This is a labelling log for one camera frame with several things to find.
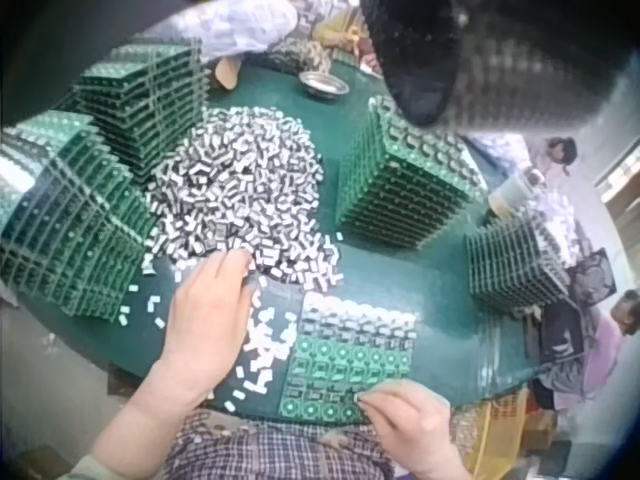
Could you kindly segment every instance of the plaid shirt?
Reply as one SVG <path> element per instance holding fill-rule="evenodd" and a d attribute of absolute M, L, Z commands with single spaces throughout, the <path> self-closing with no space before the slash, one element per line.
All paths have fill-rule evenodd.
<path fill-rule="evenodd" d="M 370 426 L 332 429 L 314 425 L 250 423 L 216 430 L 199 410 L 185 422 L 163 468 L 171 479 L 394 478 L 391 459 Z"/>
<path fill-rule="evenodd" d="M 217 0 L 179 12 L 144 32 L 146 36 L 197 37 L 202 60 L 262 52 L 298 23 L 288 0 Z"/>

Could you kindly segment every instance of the stack of circuit boards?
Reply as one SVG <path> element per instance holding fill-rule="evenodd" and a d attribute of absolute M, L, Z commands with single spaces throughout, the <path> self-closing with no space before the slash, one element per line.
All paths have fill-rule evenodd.
<path fill-rule="evenodd" d="M 501 310 L 543 306 L 568 293 L 560 247 L 535 212 L 467 236 L 472 295 Z"/>
<path fill-rule="evenodd" d="M 412 127 L 393 109 L 388 98 L 371 99 L 340 170 L 336 219 L 378 241 L 415 247 L 483 189 L 460 139 Z"/>
<path fill-rule="evenodd" d="M 362 423 L 356 393 L 405 378 L 416 338 L 411 313 L 305 296 L 279 413 L 310 423 Z"/>
<path fill-rule="evenodd" d="M 0 277 L 68 315 L 112 320 L 154 217 L 91 120 L 49 111 L 4 130 Z"/>
<path fill-rule="evenodd" d="M 207 71 L 200 43 L 134 39 L 86 70 L 74 90 L 138 183 L 202 117 Z"/>

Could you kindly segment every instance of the left hand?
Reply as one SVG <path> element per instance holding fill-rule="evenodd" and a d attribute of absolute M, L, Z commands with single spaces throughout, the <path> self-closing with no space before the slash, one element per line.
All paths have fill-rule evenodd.
<path fill-rule="evenodd" d="M 242 286 L 251 256 L 216 252 L 191 273 L 171 302 L 164 349 L 156 366 L 194 406 L 218 385 L 244 341 L 253 289 Z"/>

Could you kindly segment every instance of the wrist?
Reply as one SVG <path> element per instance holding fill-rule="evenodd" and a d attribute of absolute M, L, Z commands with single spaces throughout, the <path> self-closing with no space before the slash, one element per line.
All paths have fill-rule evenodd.
<path fill-rule="evenodd" d="M 434 461 L 422 471 L 413 472 L 420 480 L 470 480 L 471 474 L 462 463 L 462 457 L 453 443 L 448 443 Z"/>
<path fill-rule="evenodd" d="M 132 402 L 152 415 L 186 416 L 204 400 L 206 394 L 181 385 L 178 375 L 170 365 L 158 360 L 131 399 Z"/>

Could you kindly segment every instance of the wall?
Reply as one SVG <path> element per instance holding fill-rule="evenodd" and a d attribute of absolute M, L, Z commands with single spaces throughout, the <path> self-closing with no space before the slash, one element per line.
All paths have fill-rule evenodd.
<path fill-rule="evenodd" d="M 622 292 L 634 286 L 633 275 L 613 220 L 586 176 L 588 173 L 572 172 L 562 190 L 574 205 L 576 217 L 583 224 L 594 248 L 606 248 L 618 292 Z M 616 299 L 617 295 L 603 302 L 602 307 L 609 309 Z M 598 397 L 571 416 L 570 437 L 578 446 L 569 456 L 567 474 L 597 468 L 603 459 L 593 452 L 597 450 L 606 455 L 610 448 L 615 448 L 623 440 L 640 401 L 639 366 L 640 334 L 637 334 L 625 339 L 616 369 Z"/>
<path fill-rule="evenodd" d="M 640 55 L 621 76 L 600 116 L 573 137 L 578 144 L 580 175 L 596 183 L 640 136 Z"/>

